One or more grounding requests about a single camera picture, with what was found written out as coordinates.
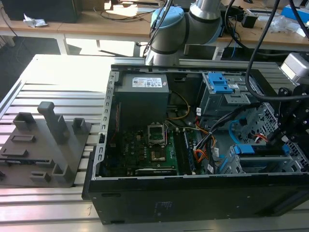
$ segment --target aluminum extrusion table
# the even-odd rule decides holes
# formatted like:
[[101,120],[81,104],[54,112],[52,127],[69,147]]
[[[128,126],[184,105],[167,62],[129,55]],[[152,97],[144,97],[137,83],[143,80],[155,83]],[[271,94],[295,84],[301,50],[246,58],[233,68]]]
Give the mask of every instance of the aluminum extrusion table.
[[[0,104],[0,146],[14,129],[20,111],[38,115],[37,106],[53,101],[55,112],[66,120],[84,117],[92,123],[74,186],[72,188],[8,188],[0,186],[1,232],[144,232],[144,231],[308,231],[309,202],[281,217],[246,218],[169,223],[103,226],[90,201],[81,198],[90,151],[97,142],[104,91],[110,65],[142,64],[140,58],[36,55]],[[246,62],[181,60],[182,65],[246,68]],[[275,89],[292,83],[275,63],[257,62]]]

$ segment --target light blue robot joint cap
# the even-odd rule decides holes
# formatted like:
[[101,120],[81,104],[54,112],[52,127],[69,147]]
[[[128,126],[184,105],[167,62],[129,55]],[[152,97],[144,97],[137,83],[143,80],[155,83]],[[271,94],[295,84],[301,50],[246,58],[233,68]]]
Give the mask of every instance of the light blue robot joint cap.
[[[158,16],[159,11],[160,9],[156,9],[153,15],[151,16],[151,24],[150,24],[151,26],[153,25],[156,17]],[[160,23],[160,18],[162,17],[163,12],[164,12],[164,9],[161,11],[160,17],[158,18],[156,25]],[[182,20],[183,17],[184,17],[184,11],[181,7],[171,6],[169,9],[169,12],[167,13],[159,29],[165,29],[165,28],[169,28],[173,26],[176,23],[178,23],[180,20]]]

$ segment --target motherboard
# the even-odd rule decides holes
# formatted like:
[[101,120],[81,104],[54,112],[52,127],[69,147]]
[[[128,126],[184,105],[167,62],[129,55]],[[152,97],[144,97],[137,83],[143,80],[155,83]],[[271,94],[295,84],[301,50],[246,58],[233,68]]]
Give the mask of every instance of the motherboard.
[[158,129],[163,125],[153,128],[119,134],[118,141],[110,145],[103,176],[194,174],[195,131],[166,129],[162,133]]

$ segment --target power supply label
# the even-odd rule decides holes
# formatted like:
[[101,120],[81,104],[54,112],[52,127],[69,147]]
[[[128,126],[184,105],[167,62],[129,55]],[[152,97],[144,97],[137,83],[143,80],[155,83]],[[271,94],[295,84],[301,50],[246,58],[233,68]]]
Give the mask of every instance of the power supply label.
[[162,88],[162,80],[161,78],[134,77],[132,80],[132,87]]

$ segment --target sticker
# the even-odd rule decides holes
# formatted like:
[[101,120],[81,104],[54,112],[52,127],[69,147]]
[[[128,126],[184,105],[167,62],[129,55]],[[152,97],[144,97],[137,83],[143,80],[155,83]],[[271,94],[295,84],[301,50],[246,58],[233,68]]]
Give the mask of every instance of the sticker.
[[230,88],[239,88],[238,85],[228,85]]
[[213,151],[214,151],[214,155],[215,155],[216,157],[219,157],[219,148],[215,147],[215,148],[213,149]]
[[208,164],[207,169],[213,174],[213,167],[210,164]]
[[201,108],[197,108],[197,116],[201,116],[202,115],[202,109]]
[[132,87],[162,88],[161,78],[134,77]]

